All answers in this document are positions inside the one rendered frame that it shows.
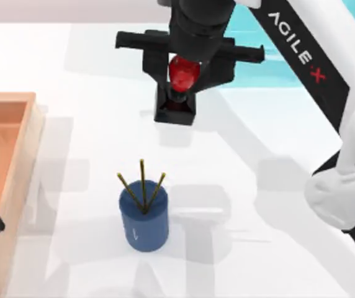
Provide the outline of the red trophy with black base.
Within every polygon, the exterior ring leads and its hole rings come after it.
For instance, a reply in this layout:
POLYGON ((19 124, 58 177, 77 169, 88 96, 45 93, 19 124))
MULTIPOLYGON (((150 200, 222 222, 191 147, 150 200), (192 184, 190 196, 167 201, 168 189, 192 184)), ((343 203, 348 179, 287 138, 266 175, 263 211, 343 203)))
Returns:
POLYGON ((168 74, 166 84, 157 85, 154 121, 190 126, 196 116, 196 100, 189 89, 200 75, 200 64, 175 55, 168 74))

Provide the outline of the thin olive reed stick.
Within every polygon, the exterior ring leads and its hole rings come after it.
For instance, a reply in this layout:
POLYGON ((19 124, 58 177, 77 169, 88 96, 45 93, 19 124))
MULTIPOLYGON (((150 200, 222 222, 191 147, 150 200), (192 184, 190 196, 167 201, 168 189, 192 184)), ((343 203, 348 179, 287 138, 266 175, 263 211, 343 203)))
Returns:
POLYGON ((166 177, 166 173, 161 173, 160 179, 159 179, 159 181, 158 181, 158 183, 157 183, 157 185, 156 185, 156 187, 155 187, 155 189, 154 189, 154 191, 152 193, 152 197, 151 197, 149 203, 146 206, 146 209, 145 209, 146 213, 148 213, 150 211, 150 208, 151 208, 154 200, 156 199, 156 195, 158 194, 159 190, 161 189, 161 185, 162 185, 165 177, 166 177))
POLYGON ((129 185, 125 181, 124 177, 122 176, 121 173, 117 173, 117 177, 121 181, 121 183, 124 185, 125 190, 129 193, 130 197, 133 199, 135 204, 137 205, 138 209, 140 210, 141 213, 145 212, 144 206, 140 203, 136 195, 133 193, 133 191, 130 189, 129 185))
POLYGON ((147 198, 146 198, 144 159, 140 159, 140 175, 141 175, 142 202, 143 202, 142 213, 145 214, 147 209, 147 198))

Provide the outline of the blue cylindrical diffuser bottle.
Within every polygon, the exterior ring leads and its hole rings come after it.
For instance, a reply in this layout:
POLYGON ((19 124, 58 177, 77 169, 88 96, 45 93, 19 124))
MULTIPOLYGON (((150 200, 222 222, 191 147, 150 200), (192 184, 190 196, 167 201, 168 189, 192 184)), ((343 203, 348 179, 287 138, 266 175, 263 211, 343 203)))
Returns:
POLYGON ((119 197, 119 208, 125 237, 132 248, 151 252, 166 243, 169 235, 168 193, 163 187, 146 214, 141 212, 125 189, 119 197))

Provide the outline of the shallow salmon-coloured box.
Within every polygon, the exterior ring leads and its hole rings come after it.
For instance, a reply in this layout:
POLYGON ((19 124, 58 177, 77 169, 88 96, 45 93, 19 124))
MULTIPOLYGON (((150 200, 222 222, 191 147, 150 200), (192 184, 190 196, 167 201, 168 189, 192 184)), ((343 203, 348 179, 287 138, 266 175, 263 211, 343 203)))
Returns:
POLYGON ((0 298, 9 279, 17 229, 44 125, 35 93, 0 93, 0 298))

